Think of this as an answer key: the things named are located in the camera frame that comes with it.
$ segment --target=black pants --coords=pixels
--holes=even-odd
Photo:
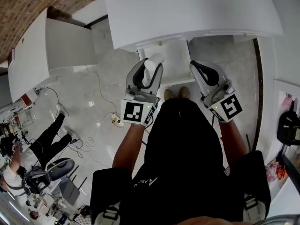
[[[196,103],[172,98],[162,104],[148,137],[145,163],[158,169],[199,171],[210,165],[223,171],[218,135]]]
[[[45,169],[47,163],[61,152],[72,140],[71,135],[66,134],[58,142],[52,144],[64,118],[65,116],[60,113],[55,122],[51,124],[51,126],[29,147],[39,159],[43,169]]]

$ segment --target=wearer's right arm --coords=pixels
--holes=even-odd
[[[11,171],[13,171],[15,174],[17,174],[17,171],[21,164],[21,152],[19,144],[15,143],[15,152],[11,161],[11,164],[9,165]]]
[[[224,151],[231,168],[237,160],[248,153],[247,148],[233,120],[228,123],[220,122],[219,124]]]

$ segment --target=glossy floor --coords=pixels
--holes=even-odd
[[[82,147],[81,142],[75,144],[81,147],[78,152],[83,157],[79,157],[76,151],[71,150],[76,150],[75,146],[67,148],[62,155],[56,156],[56,158],[59,155],[72,158],[80,166],[76,171],[77,177],[74,181],[77,186],[85,177],[88,177],[74,209],[79,205],[89,204],[93,172],[111,167],[118,146],[128,130],[128,125],[118,128],[111,123],[109,116],[106,116],[109,112],[114,112],[115,107],[101,97],[97,75],[101,81],[103,96],[116,104],[117,111],[120,112],[120,101],[124,98],[126,76],[139,61],[138,54],[135,52],[114,50],[107,20],[94,25],[92,31],[98,64],[77,73],[61,76],[57,78],[57,82],[49,85],[57,91],[59,102],[69,113],[63,126],[70,127],[83,141]],[[247,133],[252,142],[257,119],[256,93],[258,91],[252,41],[235,45],[231,37],[197,38],[189,46],[191,54],[199,53],[201,55],[199,59],[216,62],[229,73],[228,76],[232,79],[233,85],[238,88],[246,101],[243,117],[238,118],[236,123],[243,136]],[[188,87],[192,92],[192,100],[199,104],[211,122],[212,114],[199,103],[200,92],[197,84],[191,83],[188,84]],[[180,86],[172,87],[173,90],[179,90],[179,88]],[[161,88],[159,94],[163,95],[164,90],[165,88]],[[52,90],[45,88],[41,91],[36,105],[31,111],[34,124],[28,129],[28,138],[38,138],[50,126],[57,112],[55,107],[57,102],[58,99]],[[220,136],[217,121],[215,121],[214,128]],[[147,142],[147,133],[144,135],[144,141]],[[134,175],[143,164],[144,151],[145,146],[142,145]]]

